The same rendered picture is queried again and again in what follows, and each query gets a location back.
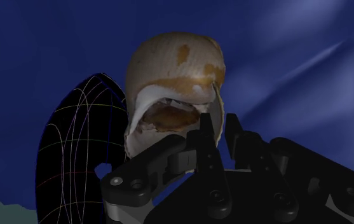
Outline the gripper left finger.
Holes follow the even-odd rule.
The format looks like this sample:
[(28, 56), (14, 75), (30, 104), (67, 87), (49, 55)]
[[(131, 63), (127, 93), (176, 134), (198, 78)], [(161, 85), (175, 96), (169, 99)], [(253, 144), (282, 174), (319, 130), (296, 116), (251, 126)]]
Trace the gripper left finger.
[(211, 116), (186, 137), (170, 134), (106, 174), (100, 183), (106, 224), (149, 224), (153, 199), (170, 183), (193, 171), (194, 184), (173, 202), (201, 220), (221, 220), (232, 210), (224, 167), (215, 145)]

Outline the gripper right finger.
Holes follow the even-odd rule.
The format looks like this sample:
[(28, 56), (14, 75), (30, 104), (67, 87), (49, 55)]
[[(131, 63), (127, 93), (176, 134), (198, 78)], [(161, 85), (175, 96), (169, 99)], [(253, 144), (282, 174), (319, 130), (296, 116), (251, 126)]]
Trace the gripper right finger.
[(354, 171), (289, 139), (270, 142), (226, 116), (231, 190), (254, 223), (354, 223)]

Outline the brown and white bowl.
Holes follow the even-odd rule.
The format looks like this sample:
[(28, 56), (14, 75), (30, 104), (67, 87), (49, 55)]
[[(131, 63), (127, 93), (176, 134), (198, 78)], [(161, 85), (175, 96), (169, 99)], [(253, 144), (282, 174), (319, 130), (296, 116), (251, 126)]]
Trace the brown and white bowl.
[(219, 44), (208, 36), (168, 32), (143, 42), (126, 70), (129, 115), (124, 147), (133, 158), (169, 134), (186, 136), (210, 113), (214, 140), (221, 139), (226, 66)]

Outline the black disc with coloured lines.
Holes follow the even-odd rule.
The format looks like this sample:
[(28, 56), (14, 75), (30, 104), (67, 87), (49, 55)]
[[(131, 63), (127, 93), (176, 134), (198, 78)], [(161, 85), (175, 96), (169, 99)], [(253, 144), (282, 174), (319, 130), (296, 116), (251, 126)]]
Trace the black disc with coloured lines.
[(46, 124), (36, 162), (38, 224), (106, 224), (99, 165), (126, 162), (125, 94), (104, 73), (69, 92)]

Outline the blue sofa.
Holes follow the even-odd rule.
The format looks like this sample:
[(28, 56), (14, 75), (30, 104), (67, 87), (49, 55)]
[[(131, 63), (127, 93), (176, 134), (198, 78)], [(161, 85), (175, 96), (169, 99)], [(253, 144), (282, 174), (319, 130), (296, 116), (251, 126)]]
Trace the blue sofa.
[(354, 170), (354, 0), (0, 0), (0, 200), (34, 209), (43, 127), (87, 76), (118, 84), (156, 34), (213, 37), (229, 113)]

